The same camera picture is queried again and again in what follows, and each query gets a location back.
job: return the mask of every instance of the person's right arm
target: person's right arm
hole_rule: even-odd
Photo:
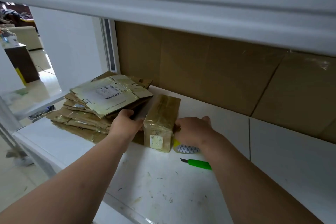
[[[178,119],[175,138],[201,149],[215,172],[235,224],[322,222],[214,131],[208,116]]]

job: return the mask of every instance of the green object on floor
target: green object on floor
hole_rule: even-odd
[[[183,159],[183,158],[181,158],[181,161],[186,162],[189,165],[194,166],[194,167],[200,167],[200,168],[212,170],[210,164],[208,162],[205,162],[205,161],[196,160],[196,159],[188,159],[187,160],[187,159]]]

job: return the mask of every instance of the forearm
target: forearm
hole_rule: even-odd
[[[91,223],[128,142],[113,135],[0,214],[6,223]]]
[[[201,150],[216,174],[235,224],[321,223],[224,136],[211,135]]]

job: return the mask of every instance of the tiled floor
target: tiled floor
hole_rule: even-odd
[[[17,95],[18,98],[9,106],[13,112],[30,107],[61,92],[44,50],[31,51],[30,55],[37,66],[40,80],[28,83],[25,94]],[[59,109],[63,102],[64,100],[56,103],[55,107]],[[28,118],[21,121],[24,126],[30,123],[31,120]],[[42,169],[35,164],[27,167],[18,166],[14,158],[6,158],[6,152],[9,149],[8,144],[0,137],[0,212],[48,179]]]

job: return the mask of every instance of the person's left arm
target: person's left arm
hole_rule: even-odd
[[[81,158],[0,213],[0,223],[92,223],[121,156],[142,120],[124,109],[107,137]]]

